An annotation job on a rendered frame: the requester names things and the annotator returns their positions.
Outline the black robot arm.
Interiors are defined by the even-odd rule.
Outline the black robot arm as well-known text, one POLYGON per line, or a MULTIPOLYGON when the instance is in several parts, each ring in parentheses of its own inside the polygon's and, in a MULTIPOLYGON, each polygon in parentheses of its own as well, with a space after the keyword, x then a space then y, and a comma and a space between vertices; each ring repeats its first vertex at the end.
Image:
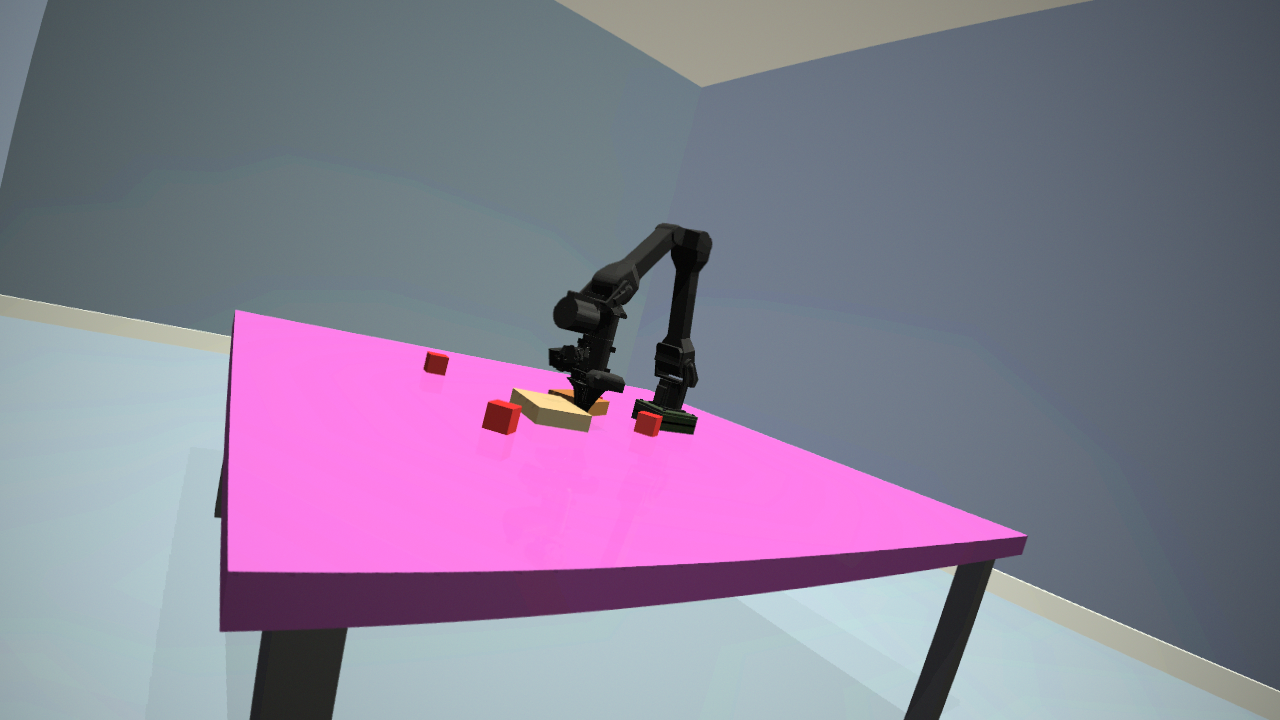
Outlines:
MULTIPOLYGON (((669 411, 682 410, 684 398, 698 384, 695 348, 690 340, 698 278, 710 258, 712 240, 705 231, 660 223, 627 258, 607 264, 580 292, 568 290, 553 309, 553 322, 564 331, 614 341, 620 318, 627 319, 625 304, 639 290, 643 275, 671 250, 676 266, 668 334, 657 343, 655 375, 660 377, 653 401, 669 411), (678 380, 671 375, 684 378, 678 380)), ((563 345, 548 348, 549 366, 588 370, 589 347, 563 345)))

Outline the tan rectangular board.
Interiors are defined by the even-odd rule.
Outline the tan rectangular board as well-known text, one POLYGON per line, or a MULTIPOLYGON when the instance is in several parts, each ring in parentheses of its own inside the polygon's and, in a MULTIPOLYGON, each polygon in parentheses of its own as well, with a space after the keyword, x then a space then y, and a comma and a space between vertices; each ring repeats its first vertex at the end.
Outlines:
POLYGON ((590 414, 554 395, 513 388, 509 404, 521 406, 521 414, 539 427, 588 433, 593 420, 590 414))

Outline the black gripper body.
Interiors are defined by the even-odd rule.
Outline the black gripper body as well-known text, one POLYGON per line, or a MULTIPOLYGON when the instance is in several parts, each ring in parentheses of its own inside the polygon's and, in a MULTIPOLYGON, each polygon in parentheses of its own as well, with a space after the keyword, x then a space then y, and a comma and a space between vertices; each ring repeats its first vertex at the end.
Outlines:
POLYGON ((607 389, 617 393, 623 393, 625 379, 620 375, 611 373, 607 368, 611 352, 614 354, 616 348, 612 347, 613 341, 602 340, 590 334, 582 334, 582 340, 579 338, 577 343, 582 348, 584 343, 589 347, 589 363, 588 370, 579 369, 577 366, 562 366, 556 368, 558 372, 570 372, 573 380, 582 380, 584 384, 590 386, 596 389, 607 389))

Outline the brown square block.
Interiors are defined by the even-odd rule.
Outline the brown square block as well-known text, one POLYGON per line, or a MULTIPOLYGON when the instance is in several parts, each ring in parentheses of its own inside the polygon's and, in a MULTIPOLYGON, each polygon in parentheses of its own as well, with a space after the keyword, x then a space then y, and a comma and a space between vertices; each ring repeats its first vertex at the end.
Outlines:
MULTIPOLYGON (((567 400, 570 404, 573 404, 573 389, 548 389, 547 395, 559 396, 567 400)), ((611 401, 598 398, 596 402, 593 404, 593 407, 588 410, 588 414, 590 414, 591 416, 607 415, 609 404, 611 401)))

